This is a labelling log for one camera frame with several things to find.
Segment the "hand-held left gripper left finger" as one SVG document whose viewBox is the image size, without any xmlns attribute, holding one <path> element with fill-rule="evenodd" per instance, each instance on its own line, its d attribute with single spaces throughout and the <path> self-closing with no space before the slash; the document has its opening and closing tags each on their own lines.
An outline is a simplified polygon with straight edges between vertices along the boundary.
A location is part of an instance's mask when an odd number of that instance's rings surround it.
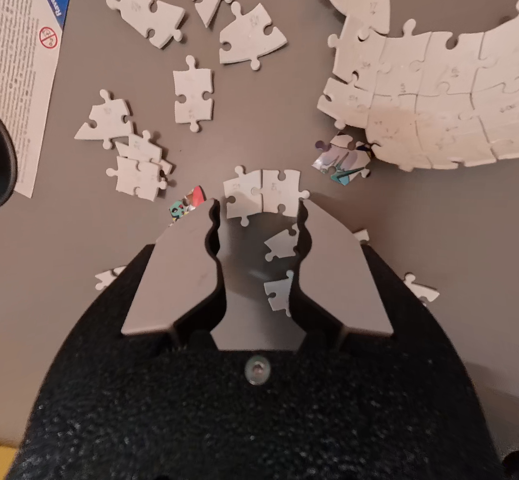
<svg viewBox="0 0 519 480">
<path fill-rule="evenodd" d="M 212 331 L 226 312 L 219 201 L 210 198 L 156 240 L 122 325 L 124 336 Z"/>
</svg>

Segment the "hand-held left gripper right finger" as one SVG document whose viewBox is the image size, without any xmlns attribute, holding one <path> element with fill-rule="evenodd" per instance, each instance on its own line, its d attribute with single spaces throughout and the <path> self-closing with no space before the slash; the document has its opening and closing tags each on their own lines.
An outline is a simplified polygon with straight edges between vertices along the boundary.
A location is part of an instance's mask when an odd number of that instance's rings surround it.
<svg viewBox="0 0 519 480">
<path fill-rule="evenodd" d="M 390 337 L 386 313 L 361 243 L 339 220 L 310 199 L 300 201 L 298 261 L 289 311 L 305 332 L 327 339 L 342 331 Z"/>
</svg>

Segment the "joined pair of puzzle pieces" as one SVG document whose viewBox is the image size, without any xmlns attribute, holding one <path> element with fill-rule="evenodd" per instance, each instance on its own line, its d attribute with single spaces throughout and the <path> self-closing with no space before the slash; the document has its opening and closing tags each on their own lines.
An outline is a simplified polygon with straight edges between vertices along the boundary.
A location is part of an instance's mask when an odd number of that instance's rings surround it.
<svg viewBox="0 0 519 480">
<path fill-rule="evenodd" d="M 226 203 L 226 218 L 238 218 L 246 227 L 250 217 L 260 213 L 278 213 L 295 218 L 300 201 L 310 198 L 308 190 L 300 190 L 301 172 L 284 170 L 284 178 L 276 170 L 255 170 L 246 173 L 242 165 L 235 167 L 236 176 L 223 183 Z"/>
</svg>

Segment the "assembled curved puzzle section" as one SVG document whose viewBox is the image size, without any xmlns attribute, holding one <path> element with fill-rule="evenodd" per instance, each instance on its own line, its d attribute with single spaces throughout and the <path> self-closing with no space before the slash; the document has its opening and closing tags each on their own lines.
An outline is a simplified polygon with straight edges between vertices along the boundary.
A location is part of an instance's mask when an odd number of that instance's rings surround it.
<svg viewBox="0 0 519 480">
<path fill-rule="evenodd" d="M 386 37 L 345 19 L 318 109 L 365 130 L 374 155 L 410 171 L 518 158 L 518 16 L 485 32 Z"/>
</svg>

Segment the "white puzzle pieces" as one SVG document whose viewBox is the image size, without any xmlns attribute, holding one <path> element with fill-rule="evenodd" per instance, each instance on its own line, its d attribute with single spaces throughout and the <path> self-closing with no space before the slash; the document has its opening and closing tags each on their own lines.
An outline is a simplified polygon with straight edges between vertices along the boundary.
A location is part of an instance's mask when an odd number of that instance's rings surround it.
<svg viewBox="0 0 519 480">
<path fill-rule="evenodd" d="M 217 10 L 219 2 L 222 0 L 203 0 L 196 3 L 196 8 L 200 16 L 208 25 L 212 20 L 214 12 Z M 233 9 L 237 9 L 234 0 L 224 0 L 231 3 Z M 182 40 L 182 32 L 179 25 L 184 18 L 185 9 L 169 4 L 160 0 L 107 0 L 110 9 L 120 12 L 121 18 L 131 27 L 139 32 L 145 38 L 148 37 L 150 30 L 154 31 L 154 35 L 149 39 L 150 43 L 156 48 L 163 49 L 171 39 L 175 41 Z M 213 100 L 204 98 L 205 93 L 213 92 L 213 71 L 208 68 L 198 68 L 196 59 L 189 55 L 186 58 L 188 69 L 185 71 L 174 72 L 175 90 L 180 91 L 179 96 L 186 98 L 185 102 L 175 102 L 174 118 L 177 123 L 189 124 L 193 132 L 198 132 L 199 122 L 212 120 Z M 155 185 L 165 185 L 165 179 L 160 177 L 160 171 L 168 174 L 171 171 L 171 165 L 162 160 L 161 152 L 152 151 L 158 146 L 150 142 L 151 133 L 144 131 L 144 137 L 134 133 L 134 125 L 131 120 L 125 122 L 125 118 L 129 117 L 130 111 L 128 104 L 122 98 L 114 99 L 107 90 L 101 90 L 100 96 L 103 103 L 95 105 L 91 109 L 89 120 L 95 123 L 91 126 L 88 122 L 84 123 L 79 129 L 75 139 L 80 140 L 101 140 L 103 148 L 110 150 L 113 148 L 112 140 L 117 138 L 127 138 L 129 145 L 117 145 L 122 148 L 130 148 L 137 150 L 138 156 L 130 156 L 124 159 L 123 153 L 120 152 L 119 159 L 127 160 L 129 163 L 135 163 L 129 166 L 128 171 L 132 170 L 133 174 L 126 172 L 123 177 L 137 176 L 137 170 L 151 170 L 152 180 L 148 179 L 144 184 L 128 189 L 130 195 L 134 191 L 151 192 L 151 195 L 142 196 L 153 201 L 158 188 Z M 267 295 L 275 293 L 273 298 L 269 298 L 269 303 L 273 311 L 286 310 L 287 316 L 290 316 L 288 310 L 288 292 L 291 285 L 292 275 L 281 281 L 266 282 L 265 292 Z"/>
</svg>

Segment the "red and teal puzzle piece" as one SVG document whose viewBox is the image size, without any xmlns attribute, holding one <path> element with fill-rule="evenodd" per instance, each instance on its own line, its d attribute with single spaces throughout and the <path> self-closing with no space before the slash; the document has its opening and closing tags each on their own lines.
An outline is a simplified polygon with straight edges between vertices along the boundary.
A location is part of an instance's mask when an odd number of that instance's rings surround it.
<svg viewBox="0 0 519 480">
<path fill-rule="evenodd" d="M 182 199 L 175 201 L 169 207 L 169 213 L 171 215 L 171 223 L 169 226 L 193 211 L 200 204 L 204 203 L 204 201 L 205 195 L 202 187 L 194 187 Z"/>
</svg>

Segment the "blue and white puzzle piece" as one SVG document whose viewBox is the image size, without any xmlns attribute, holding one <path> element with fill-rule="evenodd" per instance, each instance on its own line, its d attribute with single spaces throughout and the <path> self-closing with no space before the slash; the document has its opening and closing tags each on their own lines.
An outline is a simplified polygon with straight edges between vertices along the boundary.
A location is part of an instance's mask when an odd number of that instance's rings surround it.
<svg viewBox="0 0 519 480">
<path fill-rule="evenodd" d="M 348 185 L 357 176 L 366 178 L 370 174 L 367 166 L 374 156 L 372 148 L 361 141 L 355 142 L 351 148 L 350 144 L 353 141 L 353 137 L 345 133 L 338 133 L 328 143 L 317 141 L 315 148 L 321 154 L 312 167 L 329 175 L 333 181 L 343 186 Z"/>
</svg>

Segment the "black round display stand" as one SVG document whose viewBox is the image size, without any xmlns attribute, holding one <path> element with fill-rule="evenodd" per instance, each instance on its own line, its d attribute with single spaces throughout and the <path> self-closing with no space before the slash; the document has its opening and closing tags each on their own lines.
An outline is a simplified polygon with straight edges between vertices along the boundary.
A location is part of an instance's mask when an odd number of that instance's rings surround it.
<svg viewBox="0 0 519 480">
<path fill-rule="evenodd" d="M 13 139 L 1 120 L 1 206 L 15 191 L 18 179 L 18 160 Z"/>
</svg>

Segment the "printed instruction leaflet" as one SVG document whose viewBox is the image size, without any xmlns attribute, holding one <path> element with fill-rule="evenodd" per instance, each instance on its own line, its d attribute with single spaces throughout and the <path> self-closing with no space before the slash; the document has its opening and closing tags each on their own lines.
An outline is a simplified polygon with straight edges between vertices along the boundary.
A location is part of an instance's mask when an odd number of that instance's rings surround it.
<svg viewBox="0 0 519 480">
<path fill-rule="evenodd" d="M 31 198 L 69 0 L 1 0 L 1 120 L 16 152 L 15 191 Z"/>
</svg>

